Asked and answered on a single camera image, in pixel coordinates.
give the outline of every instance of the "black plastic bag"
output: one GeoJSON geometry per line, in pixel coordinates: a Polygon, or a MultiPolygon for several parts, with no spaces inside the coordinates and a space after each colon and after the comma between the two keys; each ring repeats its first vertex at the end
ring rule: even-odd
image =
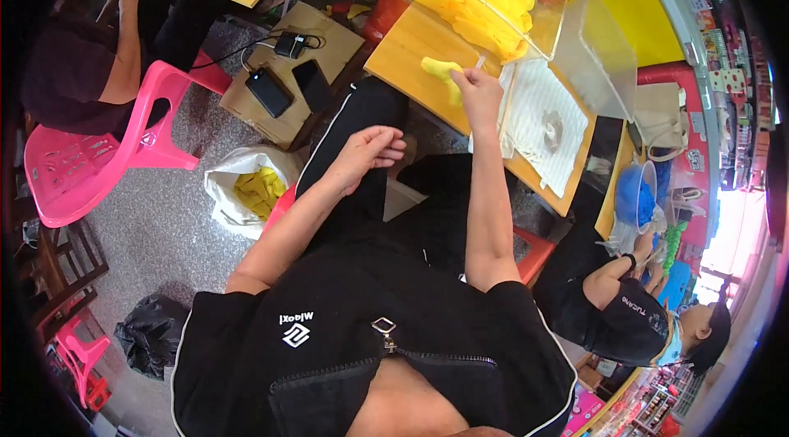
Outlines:
{"type": "Polygon", "coordinates": [[[164,367],[175,364],[189,310],[164,295],[137,302],[122,323],[115,325],[129,366],[152,379],[164,380],[164,367]]]}

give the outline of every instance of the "green fabric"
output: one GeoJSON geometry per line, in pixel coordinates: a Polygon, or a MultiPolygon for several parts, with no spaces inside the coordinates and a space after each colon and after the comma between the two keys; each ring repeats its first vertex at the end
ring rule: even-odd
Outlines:
{"type": "Polygon", "coordinates": [[[679,239],[683,232],[688,229],[688,223],[680,220],[676,225],[669,225],[666,229],[664,239],[667,244],[666,261],[663,263],[663,277],[667,276],[674,265],[674,259],[679,250],[679,239]]]}

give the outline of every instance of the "black pants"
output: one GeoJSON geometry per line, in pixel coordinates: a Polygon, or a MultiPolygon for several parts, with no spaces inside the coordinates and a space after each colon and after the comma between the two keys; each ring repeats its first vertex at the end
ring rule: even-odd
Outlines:
{"type": "MultiPolygon", "coordinates": [[[[142,77],[156,60],[189,72],[214,20],[240,9],[243,7],[229,0],[140,0],[137,31],[143,50],[142,77]]],[[[167,99],[155,100],[148,127],[162,120],[169,109],[167,99]]],[[[129,109],[113,131],[116,139],[123,138],[131,116],[129,109]]]]}
{"type": "MultiPolygon", "coordinates": [[[[298,198],[326,172],[348,137],[370,126],[403,129],[408,98],[383,81],[368,77],[356,84],[301,173],[298,198]]],[[[430,265],[462,272],[466,257],[466,220],[471,196],[469,154],[425,156],[404,168],[398,181],[427,199],[381,225],[398,237],[408,237],[424,250],[430,265]]],[[[505,170],[510,193],[518,178],[505,170]]],[[[387,169],[370,170],[356,192],[343,198],[312,238],[307,253],[360,229],[383,221],[387,169]]]]}

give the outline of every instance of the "canvas tote bag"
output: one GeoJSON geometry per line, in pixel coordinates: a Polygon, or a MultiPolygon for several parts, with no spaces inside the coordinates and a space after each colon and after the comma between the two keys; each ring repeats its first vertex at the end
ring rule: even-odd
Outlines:
{"type": "Polygon", "coordinates": [[[652,161],[668,161],[687,149],[689,122],[687,112],[679,109],[679,85],[676,83],[637,86],[634,117],[647,156],[652,161]],[[655,147],[671,151],[656,156],[653,154],[655,147]]]}

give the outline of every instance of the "hand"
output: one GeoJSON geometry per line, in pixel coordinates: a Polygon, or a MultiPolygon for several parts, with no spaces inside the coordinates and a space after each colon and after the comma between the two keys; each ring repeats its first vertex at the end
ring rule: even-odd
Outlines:
{"type": "Polygon", "coordinates": [[[636,237],[636,242],[633,247],[633,255],[636,260],[641,263],[649,257],[652,252],[652,242],[655,238],[655,232],[647,232],[644,235],[636,237]]]}
{"type": "Polygon", "coordinates": [[[450,71],[450,76],[463,95],[463,108],[472,132],[496,131],[498,106],[504,95],[498,79],[476,67],[463,69],[462,73],[450,71]]]}
{"type": "Polygon", "coordinates": [[[406,142],[402,140],[400,129],[368,127],[348,138],[323,179],[339,191],[340,197],[348,196],[356,190],[368,170],[394,165],[395,160],[402,159],[404,149],[406,142]]]}

